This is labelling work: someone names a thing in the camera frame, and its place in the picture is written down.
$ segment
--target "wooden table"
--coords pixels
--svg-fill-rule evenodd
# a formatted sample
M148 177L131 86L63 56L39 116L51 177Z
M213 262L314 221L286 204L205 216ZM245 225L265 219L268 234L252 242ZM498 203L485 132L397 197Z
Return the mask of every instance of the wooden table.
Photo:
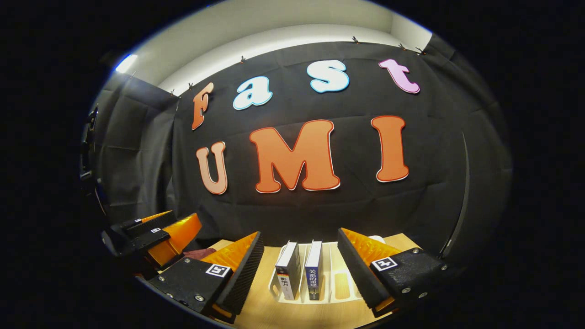
M389 244L399 250L420 248L406 235L397 234L384 238ZM220 250L230 245L231 241L221 240L210 248ZM334 304L285 304L278 303L268 291L268 283L272 280L274 264L281 247L264 247L264 255L258 266L258 271L250 287L250 292L236 317L234 327L263 329L263 328L356 328L379 320L374 318L363 299Z

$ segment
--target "white wall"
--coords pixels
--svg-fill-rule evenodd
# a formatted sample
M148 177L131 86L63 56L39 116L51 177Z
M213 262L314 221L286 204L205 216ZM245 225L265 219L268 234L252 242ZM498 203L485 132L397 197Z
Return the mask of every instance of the white wall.
M392 26L401 38L398 38L394 33L389 34L359 26L333 24L288 26L249 35L197 57L167 77L159 84L159 87L167 91L174 89L174 94L179 95L188 89L189 83L198 83L210 75L234 65L240 61L241 56L249 59L274 50L308 43L351 42L352 36L355 36L360 42L392 46L398 46L402 43L405 48L415 51L415 47L423 49L426 46L431 38L431 32L402 16L395 15L394 19L398 19L398 23L393 23Z

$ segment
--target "white rack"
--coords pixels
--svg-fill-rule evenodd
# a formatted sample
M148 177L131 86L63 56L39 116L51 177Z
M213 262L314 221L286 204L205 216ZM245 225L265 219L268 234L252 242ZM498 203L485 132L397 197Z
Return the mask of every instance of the white rack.
M378 235L370 238L385 244L384 239ZM321 285L321 298L319 300L309 300L309 289L307 288L307 278L305 276L305 260L309 253L311 244L299 244L298 253L301 257L301 284L297 291L295 300L284 299L276 268L272 272L272 280L268 284L268 290L279 303L287 304L332 304L343 303L346 301L362 299L352 275L349 273L345 261L337 248L337 242L324 242L322 250L323 257L323 284Z

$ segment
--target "pink letter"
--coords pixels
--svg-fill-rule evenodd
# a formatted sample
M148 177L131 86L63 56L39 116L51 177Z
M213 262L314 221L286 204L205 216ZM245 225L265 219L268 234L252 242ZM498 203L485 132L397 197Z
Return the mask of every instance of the pink letter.
M394 83L396 83L396 85L399 86L400 89L406 92L410 92L411 94L416 94L421 90L418 87L418 84L408 81L406 74L404 74L408 73L408 69L406 68L406 66L398 65L398 63L396 63L396 61L393 59L381 61L379 62L378 65L380 67L388 69L388 72L390 73L392 80L394 80Z

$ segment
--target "blue book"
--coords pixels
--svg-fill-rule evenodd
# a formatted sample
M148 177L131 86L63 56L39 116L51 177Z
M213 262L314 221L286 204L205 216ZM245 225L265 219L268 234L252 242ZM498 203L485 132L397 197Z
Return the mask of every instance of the blue book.
M305 262L305 273L307 274L307 287L309 288L309 300L319 300L319 291L323 284L323 256L322 241L313 241L311 250Z

